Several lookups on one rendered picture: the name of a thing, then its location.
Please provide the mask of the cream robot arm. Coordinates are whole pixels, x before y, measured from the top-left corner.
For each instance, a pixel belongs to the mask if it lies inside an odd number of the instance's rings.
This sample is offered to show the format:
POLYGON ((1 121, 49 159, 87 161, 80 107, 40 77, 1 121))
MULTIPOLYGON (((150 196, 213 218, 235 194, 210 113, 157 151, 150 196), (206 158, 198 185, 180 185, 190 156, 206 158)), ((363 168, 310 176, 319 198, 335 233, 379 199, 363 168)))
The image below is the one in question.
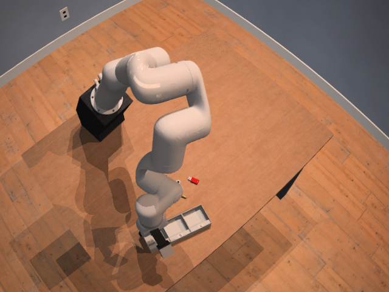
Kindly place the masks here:
POLYGON ((100 114, 113 114, 121 107, 128 87, 139 102, 148 105, 187 97, 189 107, 156 121, 152 151, 141 158, 136 168, 136 183, 147 193, 136 200, 136 212, 143 227, 155 229, 150 233, 165 259, 174 254, 174 250, 158 227, 164 212, 180 200, 184 188, 163 173, 174 173, 182 167, 187 144, 208 136, 212 120, 204 81, 196 63, 189 60, 171 63, 161 47, 141 51, 104 65, 102 73, 98 74, 100 84, 94 80, 96 87, 91 92, 91 105, 100 114), (166 64, 168 66, 164 66, 166 64))

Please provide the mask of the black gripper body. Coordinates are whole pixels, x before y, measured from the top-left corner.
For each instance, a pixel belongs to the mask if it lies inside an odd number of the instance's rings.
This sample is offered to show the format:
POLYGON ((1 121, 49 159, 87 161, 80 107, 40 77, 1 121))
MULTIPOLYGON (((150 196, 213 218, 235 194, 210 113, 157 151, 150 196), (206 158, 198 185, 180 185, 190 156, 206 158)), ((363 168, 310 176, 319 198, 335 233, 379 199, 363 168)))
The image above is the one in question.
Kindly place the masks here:
MULTIPOLYGON (((162 221, 163 221, 162 224, 158 227, 159 230, 161 230, 162 228, 164 228, 165 226, 168 225, 168 221, 167 221, 165 214, 163 214, 162 221)), ((143 237, 147 237, 147 236, 151 235, 150 231, 154 230, 154 229, 147 229, 147 228, 143 227, 139 221, 139 218, 136 221, 136 226, 143 237)))

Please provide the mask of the red usb stick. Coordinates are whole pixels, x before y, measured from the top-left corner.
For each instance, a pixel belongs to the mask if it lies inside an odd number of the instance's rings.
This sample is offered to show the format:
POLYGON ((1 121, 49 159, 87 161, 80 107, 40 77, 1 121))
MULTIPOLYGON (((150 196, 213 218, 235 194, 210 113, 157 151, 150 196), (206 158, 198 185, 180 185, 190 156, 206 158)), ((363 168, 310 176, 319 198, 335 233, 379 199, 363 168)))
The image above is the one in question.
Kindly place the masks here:
POLYGON ((198 179, 196 179, 196 178, 191 178, 191 177, 189 177, 189 179, 188 180, 190 180, 190 182, 193 182, 193 183, 195 183, 195 184, 198 184, 198 182, 199 182, 199 180, 198 179))

